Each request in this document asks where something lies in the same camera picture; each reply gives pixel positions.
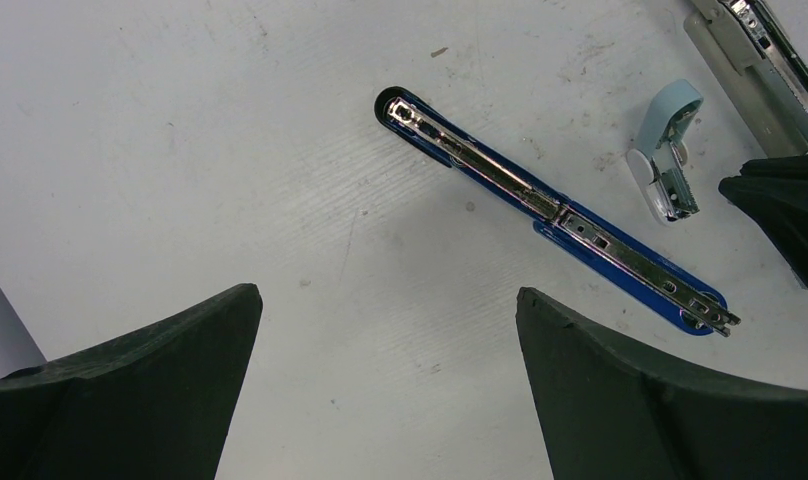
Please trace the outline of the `silver black stapler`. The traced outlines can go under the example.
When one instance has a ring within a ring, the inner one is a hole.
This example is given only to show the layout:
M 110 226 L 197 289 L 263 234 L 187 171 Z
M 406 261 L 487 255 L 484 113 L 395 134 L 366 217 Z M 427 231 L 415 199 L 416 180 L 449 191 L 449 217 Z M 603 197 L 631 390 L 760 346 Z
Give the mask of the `silver black stapler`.
M 692 0 L 684 30 L 770 158 L 808 155 L 808 66 L 764 1 Z

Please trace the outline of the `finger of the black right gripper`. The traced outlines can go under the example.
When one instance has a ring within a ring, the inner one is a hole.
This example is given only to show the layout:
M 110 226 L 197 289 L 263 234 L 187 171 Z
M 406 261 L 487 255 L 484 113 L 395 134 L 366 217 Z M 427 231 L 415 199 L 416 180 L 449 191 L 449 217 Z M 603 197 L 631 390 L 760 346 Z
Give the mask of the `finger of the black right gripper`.
M 718 191 L 759 226 L 808 290 L 808 155 L 750 160 Z

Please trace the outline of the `blue stapler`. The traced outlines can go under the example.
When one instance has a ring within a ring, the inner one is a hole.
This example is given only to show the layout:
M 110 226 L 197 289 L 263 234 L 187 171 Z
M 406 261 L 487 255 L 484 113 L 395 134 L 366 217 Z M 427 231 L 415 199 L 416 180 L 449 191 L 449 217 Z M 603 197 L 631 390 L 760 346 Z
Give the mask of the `blue stapler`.
M 454 125 L 411 91 L 382 90 L 374 113 L 407 143 L 530 217 L 538 234 L 681 331 L 727 337 L 740 324 L 719 291 Z

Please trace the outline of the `light blue staple box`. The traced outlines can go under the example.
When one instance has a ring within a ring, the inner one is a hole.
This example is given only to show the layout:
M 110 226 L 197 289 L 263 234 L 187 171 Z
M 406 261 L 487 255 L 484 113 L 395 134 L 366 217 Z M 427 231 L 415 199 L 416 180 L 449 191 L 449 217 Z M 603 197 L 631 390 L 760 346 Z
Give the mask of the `light blue staple box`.
M 663 87 L 650 101 L 626 163 L 657 221 L 668 225 L 699 212 L 684 173 L 684 137 L 704 102 L 685 79 Z

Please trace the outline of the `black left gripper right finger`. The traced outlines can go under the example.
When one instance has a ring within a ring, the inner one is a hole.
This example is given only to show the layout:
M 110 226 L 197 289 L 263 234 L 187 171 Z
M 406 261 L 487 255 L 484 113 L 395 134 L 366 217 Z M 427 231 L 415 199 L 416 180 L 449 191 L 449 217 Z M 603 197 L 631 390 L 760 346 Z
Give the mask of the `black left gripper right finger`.
M 808 479 L 808 391 L 700 366 L 530 288 L 516 326 L 557 479 Z

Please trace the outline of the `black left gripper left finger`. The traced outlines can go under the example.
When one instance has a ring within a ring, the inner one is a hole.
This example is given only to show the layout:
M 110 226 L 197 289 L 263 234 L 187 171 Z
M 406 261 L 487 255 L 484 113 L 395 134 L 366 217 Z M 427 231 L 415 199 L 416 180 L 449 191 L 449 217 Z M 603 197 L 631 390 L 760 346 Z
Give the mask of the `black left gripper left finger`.
M 251 283 L 0 379 L 0 479 L 212 479 L 263 300 Z

